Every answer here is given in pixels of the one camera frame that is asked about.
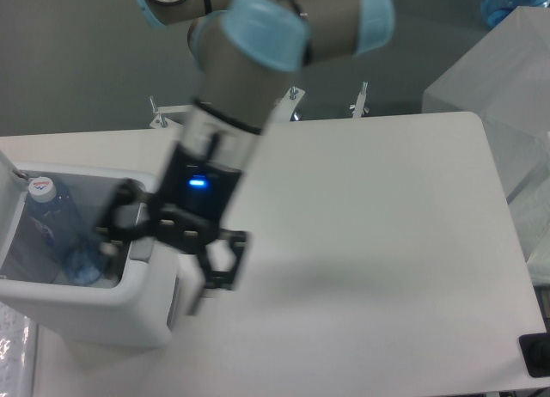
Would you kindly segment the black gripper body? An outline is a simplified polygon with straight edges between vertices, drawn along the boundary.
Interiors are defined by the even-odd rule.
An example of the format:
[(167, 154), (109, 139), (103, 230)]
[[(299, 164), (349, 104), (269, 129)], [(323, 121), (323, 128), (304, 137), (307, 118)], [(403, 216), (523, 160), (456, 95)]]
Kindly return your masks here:
[(206, 161), (176, 144), (147, 208), (151, 235), (196, 254), (215, 241), (242, 171)]

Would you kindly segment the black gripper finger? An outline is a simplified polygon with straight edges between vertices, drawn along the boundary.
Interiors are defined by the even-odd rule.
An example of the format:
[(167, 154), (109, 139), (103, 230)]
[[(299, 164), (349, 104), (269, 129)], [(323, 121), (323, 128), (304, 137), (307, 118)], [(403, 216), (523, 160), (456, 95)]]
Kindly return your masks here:
[(248, 243), (248, 232), (222, 229), (216, 240), (192, 244), (190, 253), (200, 270), (201, 281), (188, 304), (187, 315), (197, 315), (201, 302), (215, 291), (236, 288)]
[(149, 264), (153, 256), (150, 193), (138, 180), (125, 178), (109, 194), (95, 222), (98, 248), (114, 268), (125, 268), (129, 260)]

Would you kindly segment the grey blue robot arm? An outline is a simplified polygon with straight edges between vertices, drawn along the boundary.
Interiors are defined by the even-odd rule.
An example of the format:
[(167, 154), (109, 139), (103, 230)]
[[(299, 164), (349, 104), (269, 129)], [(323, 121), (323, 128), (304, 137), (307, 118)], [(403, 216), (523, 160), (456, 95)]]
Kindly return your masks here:
[(188, 309), (232, 290), (248, 233), (223, 215), (291, 75), (322, 61), (361, 55), (394, 33), (393, 0), (205, 0), (188, 45), (205, 79), (163, 169), (147, 192), (122, 180), (95, 224), (100, 250), (150, 237), (192, 255), (203, 275)]

